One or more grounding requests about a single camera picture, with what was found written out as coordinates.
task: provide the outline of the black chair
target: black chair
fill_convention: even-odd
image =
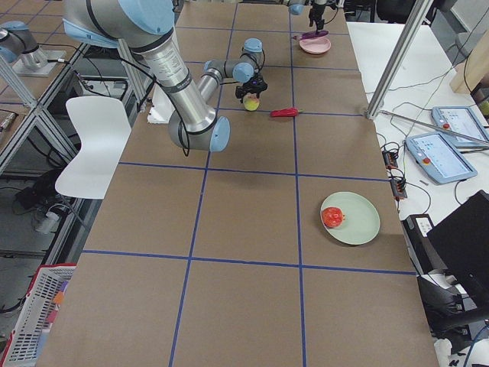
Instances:
[[[377,15],[389,23],[406,23],[413,9],[415,0],[377,0]],[[435,0],[426,14],[426,19],[433,22],[437,10],[449,11],[456,0]]]

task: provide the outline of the plate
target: plate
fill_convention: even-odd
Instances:
[[[324,54],[331,48],[331,41],[326,36],[322,36],[300,40],[299,45],[308,54]]]
[[[322,223],[321,212],[329,206],[336,206],[345,215],[345,220],[337,228],[328,228]],[[319,220],[330,235],[349,245],[363,245],[371,241],[381,228],[381,218],[375,206],[362,195],[348,191],[328,196],[322,202]]]

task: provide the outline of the blue cable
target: blue cable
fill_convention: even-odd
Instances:
[[[467,353],[467,356],[465,357],[465,362],[464,362],[464,366],[463,367],[467,367],[467,363],[468,363],[468,358],[471,356],[471,353],[472,353],[472,350],[475,346],[475,343],[478,341],[479,339],[479,336],[484,332],[484,330],[486,330],[487,328],[489,328],[489,325],[486,325],[484,326],[478,333],[477,335],[475,336],[474,340],[472,340],[472,344],[471,344],[471,347],[468,349],[468,353]]]

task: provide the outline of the light blue joint cap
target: light blue joint cap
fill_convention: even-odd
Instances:
[[[261,41],[257,38],[248,38],[244,42],[243,46],[244,50],[247,52],[261,52],[263,50],[263,45],[261,44]]]
[[[0,55],[2,55],[5,61],[7,61],[8,63],[13,63],[17,60],[17,55],[15,55],[8,48],[2,46],[0,46]]]
[[[64,23],[64,32],[74,38],[77,41],[91,44],[93,46],[106,47],[106,48],[117,48],[118,43],[115,40],[111,40],[110,38],[101,36],[95,32],[92,32],[88,29],[82,28],[79,25],[72,23],[71,21],[67,21],[63,19]]]
[[[23,21],[7,21],[4,24],[0,24],[0,27],[5,28],[7,31],[29,30],[29,27]]]
[[[302,4],[294,4],[289,7],[289,13],[291,15],[301,15],[304,10],[304,5]]]
[[[118,0],[134,24],[151,34],[166,34],[175,25],[171,0]]]
[[[221,116],[217,119],[212,132],[210,151],[224,151],[229,142],[231,126],[227,117]]]
[[[249,63],[239,63],[232,70],[232,77],[240,83],[246,83],[253,75],[254,69]]]

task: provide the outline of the white table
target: white table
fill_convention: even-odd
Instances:
[[[348,29],[353,48],[355,49],[358,67],[361,71],[362,82],[367,92],[367,98],[370,100],[400,33],[403,30],[403,25],[348,23]],[[447,73],[450,68],[451,63],[431,29],[428,26],[422,26],[414,42],[411,44],[390,89],[428,82],[436,76]],[[469,95],[455,94],[452,92],[449,83],[454,75],[455,71],[450,70],[445,78],[438,78],[429,84],[389,91],[382,109],[412,119],[418,119],[422,122],[431,123],[430,111],[420,113],[420,109],[407,104],[399,108],[396,108],[396,106],[404,102],[411,102],[421,107],[425,107],[426,105],[425,108],[427,109],[433,106],[473,105],[474,101]],[[481,121],[484,121],[478,108],[474,106],[472,109]],[[387,115],[378,115],[374,120],[377,131],[384,135],[387,141],[395,141],[402,145],[402,141],[405,138],[404,135],[396,130],[389,123],[389,120],[390,117]],[[403,120],[394,119],[393,123],[406,133],[411,127],[410,123]],[[410,135],[419,135],[430,131],[432,130],[416,125],[410,132]],[[379,142],[381,145],[384,143],[382,137],[379,137]],[[461,202],[464,202],[468,197],[481,189],[489,191],[489,153],[487,151],[478,152],[466,154],[465,157],[478,171],[478,175],[458,185],[457,198]],[[428,214],[435,225],[458,207],[454,195],[455,183],[444,185],[435,184],[426,176],[409,153],[405,154],[404,163],[403,154],[401,153],[398,162],[400,168],[406,174],[407,181],[421,186],[432,197]],[[420,189],[408,185],[406,191],[408,199],[401,200],[400,202],[400,219],[405,219],[410,214],[422,213],[428,206],[428,197]],[[460,366],[464,363],[463,358],[454,356],[454,359],[461,360],[459,363]],[[483,340],[476,344],[472,351],[470,362],[489,364],[488,340]]]

